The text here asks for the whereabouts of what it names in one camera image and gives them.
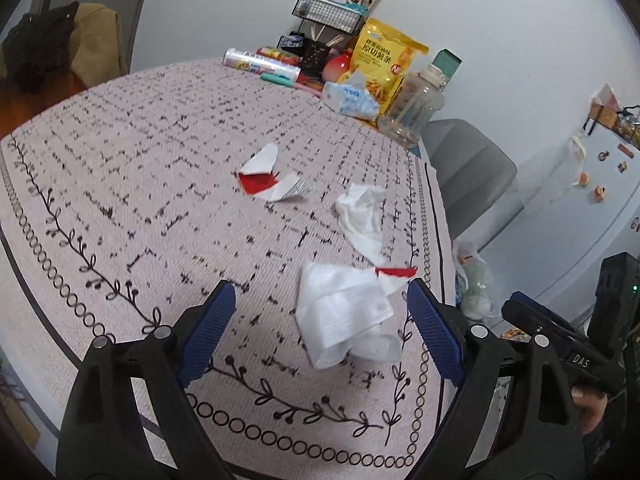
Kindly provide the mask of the person's right hand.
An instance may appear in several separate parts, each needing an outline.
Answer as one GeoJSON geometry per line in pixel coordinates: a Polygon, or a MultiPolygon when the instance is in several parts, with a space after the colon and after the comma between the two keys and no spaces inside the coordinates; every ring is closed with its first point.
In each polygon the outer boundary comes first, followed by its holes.
{"type": "Polygon", "coordinates": [[[608,396],[598,389],[575,386],[570,390],[575,408],[578,413],[582,434],[591,434],[604,416],[608,405],[608,396]]]}

